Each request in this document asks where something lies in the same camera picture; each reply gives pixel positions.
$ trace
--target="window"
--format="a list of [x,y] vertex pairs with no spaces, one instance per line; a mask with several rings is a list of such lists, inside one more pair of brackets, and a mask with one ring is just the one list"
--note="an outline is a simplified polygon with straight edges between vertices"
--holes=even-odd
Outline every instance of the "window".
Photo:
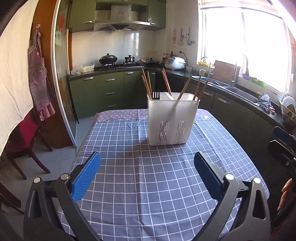
[[263,11],[240,7],[211,7],[204,16],[203,56],[242,66],[248,58],[249,75],[285,92],[290,77],[290,47],[281,18]]

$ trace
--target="table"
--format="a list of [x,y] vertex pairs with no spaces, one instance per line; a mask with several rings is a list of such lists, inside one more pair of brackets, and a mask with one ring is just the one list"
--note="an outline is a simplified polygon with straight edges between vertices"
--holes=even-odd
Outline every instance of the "table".
[[[101,168],[77,202],[91,226],[108,240],[192,240],[217,205],[194,167],[198,151],[224,173],[249,181],[258,170],[227,130],[198,109],[186,144],[149,146],[147,110],[99,113],[79,148],[71,171],[93,151]],[[222,234],[235,219],[237,199]],[[61,208],[59,218],[73,235]]]

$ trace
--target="backsplash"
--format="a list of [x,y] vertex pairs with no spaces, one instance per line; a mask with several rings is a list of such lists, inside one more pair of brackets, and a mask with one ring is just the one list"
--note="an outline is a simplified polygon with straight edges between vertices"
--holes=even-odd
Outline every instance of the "backsplash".
[[116,64],[122,64],[124,57],[132,55],[135,61],[148,59],[154,49],[155,33],[153,31],[84,31],[72,35],[73,66],[101,66],[99,59],[114,54]]

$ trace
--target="rice cooker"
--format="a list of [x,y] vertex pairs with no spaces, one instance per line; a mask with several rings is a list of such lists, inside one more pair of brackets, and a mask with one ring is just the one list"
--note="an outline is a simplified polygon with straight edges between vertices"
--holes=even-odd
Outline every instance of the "rice cooker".
[[170,57],[165,62],[165,67],[167,69],[184,69],[185,68],[185,60],[179,57]]

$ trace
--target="range hood chimney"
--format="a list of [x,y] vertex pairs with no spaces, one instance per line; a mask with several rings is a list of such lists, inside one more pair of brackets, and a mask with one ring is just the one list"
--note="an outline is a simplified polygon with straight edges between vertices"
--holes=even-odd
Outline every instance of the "range hood chimney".
[[110,20],[95,21],[94,31],[102,30],[133,30],[138,31],[150,26],[148,22],[138,21],[138,13],[131,11],[131,5],[112,4]]

